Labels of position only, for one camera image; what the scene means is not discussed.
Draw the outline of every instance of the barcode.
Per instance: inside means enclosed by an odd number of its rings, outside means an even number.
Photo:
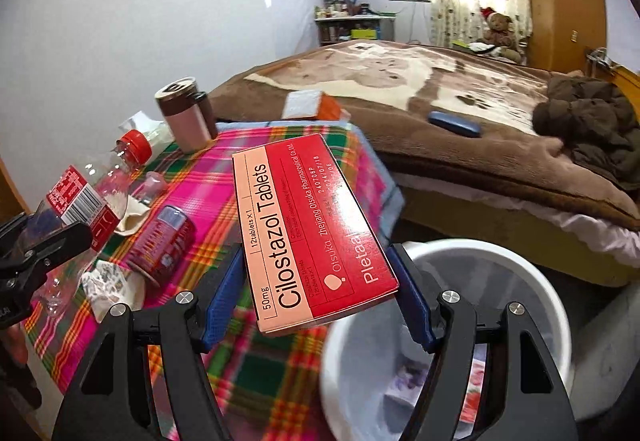
[[[187,217],[177,208],[166,206],[158,215],[158,220],[167,223],[169,226],[174,228],[174,230],[180,230],[184,222],[187,220]]]
[[[95,190],[85,185],[60,218],[66,225],[72,223],[90,225],[104,206],[105,202],[100,199]]]

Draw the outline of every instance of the plastic bottle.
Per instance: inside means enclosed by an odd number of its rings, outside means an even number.
[[[92,247],[53,269],[36,297],[51,316],[61,315],[76,293],[80,277],[91,266],[124,217],[132,174],[151,157],[144,135],[130,130],[107,154],[71,165],[47,193],[18,239],[14,257],[24,256],[51,233],[74,222],[91,226]]]

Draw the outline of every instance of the santa hat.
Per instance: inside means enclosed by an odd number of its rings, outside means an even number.
[[[489,17],[491,15],[497,13],[497,11],[492,7],[485,7],[484,9],[480,10],[480,13],[482,13],[482,16],[488,22],[489,21]]]

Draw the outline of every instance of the stuffed animal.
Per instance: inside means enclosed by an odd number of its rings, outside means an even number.
[[[482,9],[481,13],[488,28],[484,30],[482,38],[476,41],[500,47],[501,56],[519,64],[522,61],[522,55],[518,49],[516,33],[509,30],[511,18],[496,12],[491,7]]]

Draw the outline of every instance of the plaid tablecloth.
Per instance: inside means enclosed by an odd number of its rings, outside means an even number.
[[[196,225],[196,240],[169,284],[147,291],[145,307],[192,289],[215,269],[230,244],[239,240],[231,154],[267,142],[320,132],[382,243],[402,207],[402,196],[362,133],[349,124],[219,124],[213,146],[184,155],[171,145],[146,170],[164,175],[169,189],[152,205],[152,216],[166,204],[182,208]],[[138,176],[138,183],[144,172]],[[134,237],[114,235],[100,254],[122,262]],[[24,322],[34,350],[62,392],[68,387],[97,323],[80,287],[65,314],[52,319],[38,303]],[[245,287],[224,340],[203,357],[221,411],[235,439],[331,439],[318,400],[318,373],[326,327],[268,339],[257,332]],[[176,439],[159,347],[149,347],[154,397],[163,434]]]

